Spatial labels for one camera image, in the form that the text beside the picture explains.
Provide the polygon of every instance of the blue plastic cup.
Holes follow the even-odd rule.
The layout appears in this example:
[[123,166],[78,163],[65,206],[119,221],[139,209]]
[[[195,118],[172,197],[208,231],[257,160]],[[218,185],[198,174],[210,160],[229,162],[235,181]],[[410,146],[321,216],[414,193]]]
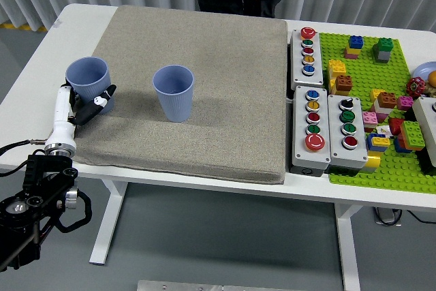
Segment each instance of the blue plastic cup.
[[153,76],[153,86],[166,118],[183,122],[191,116],[193,73],[185,66],[169,65]]
[[[110,86],[108,64],[99,57],[84,57],[74,61],[68,66],[65,78],[85,104]],[[112,110],[114,102],[112,96],[100,114]]]

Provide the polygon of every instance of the red button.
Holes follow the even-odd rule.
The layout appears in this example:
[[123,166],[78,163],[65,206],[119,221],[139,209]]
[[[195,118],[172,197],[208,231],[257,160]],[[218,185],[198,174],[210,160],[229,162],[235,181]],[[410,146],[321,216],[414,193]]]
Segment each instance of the red button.
[[312,48],[303,48],[301,51],[301,54],[303,56],[313,56],[313,49]]
[[316,112],[310,112],[306,116],[306,122],[309,124],[318,124],[320,122],[320,115]]
[[346,136],[344,137],[344,139],[342,139],[342,145],[348,149],[348,150],[353,150],[357,147],[357,139],[353,136]]
[[316,32],[311,27],[303,27],[301,29],[301,37],[303,39],[311,39],[315,36]]
[[326,145],[326,141],[324,141],[324,138],[319,134],[315,134],[315,133],[306,136],[305,142],[308,150],[312,150],[312,151],[321,150]]

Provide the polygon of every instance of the table leg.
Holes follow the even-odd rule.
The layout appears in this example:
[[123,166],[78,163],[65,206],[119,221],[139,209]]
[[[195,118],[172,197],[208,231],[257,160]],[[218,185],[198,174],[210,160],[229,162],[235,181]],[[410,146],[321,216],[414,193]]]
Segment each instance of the table leg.
[[102,180],[104,185],[110,191],[110,197],[106,211],[102,219],[102,224],[95,240],[93,253],[89,262],[91,264],[104,265],[106,256],[109,252],[110,242],[114,234],[118,214],[123,204],[124,193],[127,188],[127,182]]
[[352,215],[362,206],[335,204],[336,222],[341,252],[342,279],[345,291],[360,291],[359,273],[357,269],[356,250],[352,230]]

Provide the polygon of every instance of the gray felt mat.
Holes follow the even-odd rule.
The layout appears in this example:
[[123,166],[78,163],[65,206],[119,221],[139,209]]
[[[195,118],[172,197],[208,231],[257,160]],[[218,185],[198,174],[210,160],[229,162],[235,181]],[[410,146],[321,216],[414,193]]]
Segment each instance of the gray felt mat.
[[[112,112],[76,130],[75,160],[251,183],[285,175],[282,20],[118,8],[94,56],[117,85]],[[151,84],[169,64],[196,77],[191,117],[167,121]]]

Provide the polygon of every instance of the gray control box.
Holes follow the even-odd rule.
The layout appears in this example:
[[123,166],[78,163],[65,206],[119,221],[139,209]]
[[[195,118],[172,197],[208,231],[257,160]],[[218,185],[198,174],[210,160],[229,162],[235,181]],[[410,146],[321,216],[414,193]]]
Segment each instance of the gray control box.
[[[319,104],[317,111],[320,116],[320,122],[316,124],[319,129],[319,135],[324,139],[325,145],[318,151],[310,151],[305,143],[306,129],[309,125],[307,122],[307,104],[310,102],[306,98],[308,91],[315,91],[319,94],[316,102]],[[328,108],[327,108],[327,90],[313,87],[297,86],[294,94],[294,109],[292,117],[292,165],[303,168],[314,168],[325,170],[330,164],[330,134],[328,131]]]
[[315,71],[312,76],[303,74],[304,64],[302,60],[304,58],[302,54],[303,47],[301,46],[301,33],[300,31],[293,30],[291,37],[291,89],[295,90],[297,85],[305,85],[308,87],[322,88],[322,58],[321,58],[321,46],[320,35],[317,32],[315,37],[311,39],[313,41],[313,68]]
[[[344,112],[339,108],[343,100],[352,98],[354,120],[351,122],[356,128],[354,135],[357,140],[355,149],[348,149],[343,140],[346,136],[342,132],[345,122],[341,121],[341,114]],[[361,169],[368,161],[367,143],[363,127],[362,107],[360,99],[355,97],[346,97],[342,95],[328,96],[328,122],[330,126],[330,153],[331,165],[337,167]]]
[[412,109],[416,121],[420,124],[431,164],[436,167],[436,112],[433,107],[436,110],[435,98],[419,97],[414,101]]

